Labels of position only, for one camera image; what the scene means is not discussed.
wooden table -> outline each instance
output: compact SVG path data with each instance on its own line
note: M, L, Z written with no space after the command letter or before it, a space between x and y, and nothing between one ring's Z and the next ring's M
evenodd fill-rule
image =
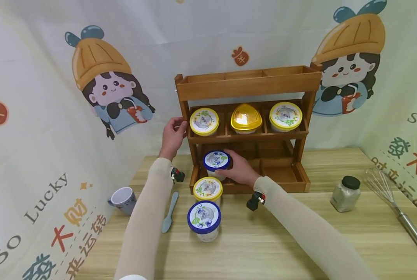
M137 194L153 160L147 157L131 182ZM191 158L178 156L174 165L189 172ZM352 212L340 214L329 203L330 192L342 176L360 177L373 163L359 149L339 149L306 151L303 165L312 181L311 192L292 195L342 233L380 280L417 280L417 247L380 198L363 186L365 192ZM327 279L270 212L262 206L255 212L246 208L249 195L223 197L220 235L214 242L202 243L187 225L187 212L194 203L187 184L176 184L174 191L180 196L171 229L159 242L156 279ZM401 192L394 196L417 226L417 208ZM76 280L112 279L127 222L128 217L114 212Z

human hand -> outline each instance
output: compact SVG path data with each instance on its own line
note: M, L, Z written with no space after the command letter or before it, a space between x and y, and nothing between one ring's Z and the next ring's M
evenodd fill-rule
M232 169L218 169L215 173L221 176L226 176L240 184L246 184L253 187L255 181L261 177L260 174L256 173L244 157L229 149L224 149L224 152L229 154L234 162L234 165Z
M162 148L159 152L159 158L169 159L170 161L176 156L182 141L187 136L188 122L182 117L171 118L163 128Z

wooden display rack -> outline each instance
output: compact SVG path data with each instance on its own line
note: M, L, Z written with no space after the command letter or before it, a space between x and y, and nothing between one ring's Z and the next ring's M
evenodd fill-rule
M214 73L174 78L182 116L190 121L191 114L201 107L189 107L189 100L232 98L253 95L305 92L301 99L286 100L300 107L302 123L297 129L285 133L271 130L269 112L280 101L250 102L263 119L255 133L237 135L230 126L230 117L238 104L208 106L217 112L220 125L216 135L199 136L188 126L188 144L193 160L190 192L197 180L207 176L202 165L203 156L211 150L229 148L246 158L262 176L269 176L283 189L291 193L308 192L310 181L301 162L308 125L314 106L314 98L321 81L318 65L280 67L227 73ZM241 185L227 178L223 181L223 194L250 194L250 186Z

wire whisk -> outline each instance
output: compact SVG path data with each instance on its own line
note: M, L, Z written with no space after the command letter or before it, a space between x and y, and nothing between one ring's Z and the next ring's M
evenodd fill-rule
M392 192L392 187L395 186L392 180L376 167L366 169L365 174L369 188L392 207L398 221L400 221L404 229L409 233L412 240L417 245L417 228L412 223L411 219L398 208Z

white mug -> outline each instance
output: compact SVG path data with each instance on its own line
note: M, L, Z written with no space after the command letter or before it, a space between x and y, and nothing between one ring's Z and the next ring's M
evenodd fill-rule
M117 191L108 198L107 203L110 206L117 207L125 215L131 215L132 210L134 210L135 203L137 199L135 198L134 191L129 187L123 187L117 189Z

